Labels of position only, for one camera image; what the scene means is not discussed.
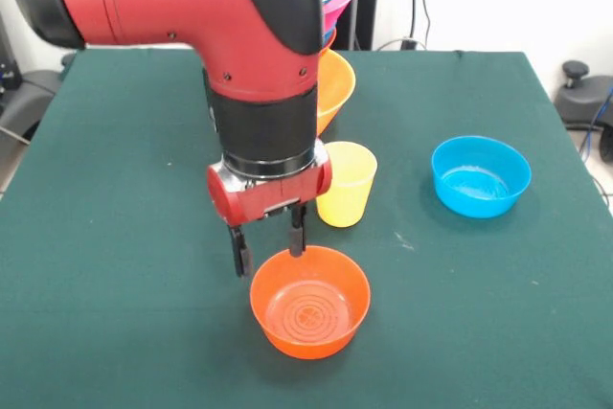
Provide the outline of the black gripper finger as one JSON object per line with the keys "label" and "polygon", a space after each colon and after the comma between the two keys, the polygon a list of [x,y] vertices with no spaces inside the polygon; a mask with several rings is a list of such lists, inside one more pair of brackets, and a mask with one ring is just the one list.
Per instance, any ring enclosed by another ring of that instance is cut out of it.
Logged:
{"label": "black gripper finger", "polygon": [[296,204],[291,208],[291,228],[288,249],[292,257],[301,257],[306,250],[305,218],[306,204]]}
{"label": "black gripper finger", "polygon": [[249,249],[245,235],[240,226],[228,227],[236,274],[240,278],[249,278],[253,273],[253,256]]}

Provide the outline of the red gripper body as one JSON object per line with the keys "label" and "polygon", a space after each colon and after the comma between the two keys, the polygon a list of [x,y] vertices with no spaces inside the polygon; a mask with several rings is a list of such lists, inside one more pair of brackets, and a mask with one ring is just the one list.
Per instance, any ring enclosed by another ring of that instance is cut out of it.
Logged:
{"label": "red gripper body", "polygon": [[235,175],[222,162],[207,168],[207,188],[221,219],[230,227],[260,220],[277,210],[307,203],[324,194],[331,184],[331,161],[296,175],[251,181]]}

